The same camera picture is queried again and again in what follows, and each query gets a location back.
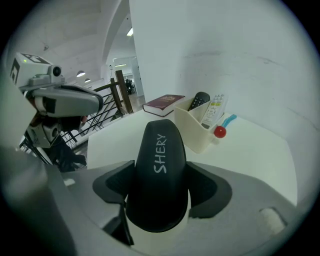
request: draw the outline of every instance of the desk organizer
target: desk organizer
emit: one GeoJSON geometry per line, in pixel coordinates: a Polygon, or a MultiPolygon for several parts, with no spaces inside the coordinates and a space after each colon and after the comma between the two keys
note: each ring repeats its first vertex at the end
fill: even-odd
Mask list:
{"type": "Polygon", "coordinates": [[[202,153],[213,139],[218,139],[213,132],[223,123],[225,114],[223,113],[212,129],[205,129],[200,122],[210,101],[188,111],[193,100],[191,98],[174,106],[174,123],[181,134],[183,143],[194,152],[202,153]]]}

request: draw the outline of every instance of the blue handle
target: blue handle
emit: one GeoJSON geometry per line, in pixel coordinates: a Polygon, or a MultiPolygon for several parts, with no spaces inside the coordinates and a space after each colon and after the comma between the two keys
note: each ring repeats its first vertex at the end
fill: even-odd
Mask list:
{"type": "Polygon", "coordinates": [[[234,119],[236,119],[236,118],[237,118],[237,116],[236,116],[235,114],[229,116],[227,119],[225,119],[225,120],[223,121],[223,123],[222,123],[221,126],[224,127],[224,128],[226,128],[227,125],[228,125],[232,120],[234,120],[234,119]]]}

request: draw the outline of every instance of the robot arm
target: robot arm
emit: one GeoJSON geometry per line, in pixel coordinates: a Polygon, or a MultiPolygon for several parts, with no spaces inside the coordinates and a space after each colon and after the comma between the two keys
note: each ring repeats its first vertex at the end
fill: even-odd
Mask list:
{"type": "Polygon", "coordinates": [[[61,67],[36,55],[17,53],[10,77],[37,110],[26,131],[35,147],[50,148],[61,131],[78,130],[83,116],[103,107],[100,94],[66,85],[61,67]]]}

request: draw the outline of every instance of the red book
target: red book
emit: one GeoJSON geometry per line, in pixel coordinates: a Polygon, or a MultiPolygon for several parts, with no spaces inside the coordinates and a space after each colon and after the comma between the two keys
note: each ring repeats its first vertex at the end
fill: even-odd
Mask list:
{"type": "Polygon", "coordinates": [[[183,95],[166,94],[142,105],[145,112],[159,117],[165,117],[174,111],[177,103],[184,101],[183,95]]]}

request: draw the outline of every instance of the wooden post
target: wooden post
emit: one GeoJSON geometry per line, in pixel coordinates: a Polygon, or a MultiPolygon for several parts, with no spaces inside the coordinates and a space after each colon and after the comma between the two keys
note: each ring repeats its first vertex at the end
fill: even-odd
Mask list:
{"type": "Polygon", "coordinates": [[[126,87],[124,75],[122,74],[122,70],[117,70],[115,72],[115,76],[116,76],[116,79],[119,82],[119,88],[120,88],[120,92],[121,92],[121,95],[122,95],[122,99],[123,99],[123,102],[124,102],[125,109],[129,114],[131,114],[134,111],[133,111],[132,106],[131,106],[131,102],[130,102],[129,95],[128,95],[128,92],[127,92],[127,87],[126,87]]]}
{"type": "MultiPolygon", "coordinates": [[[[115,79],[111,78],[110,82],[111,83],[115,83],[115,79]]],[[[119,94],[118,94],[117,86],[116,85],[111,86],[110,90],[111,90],[111,93],[112,93],[116,108],[121,113],[122,104],[121,104],[121,100],[120,100],[120,97],[119,97],[119,94]]]]}

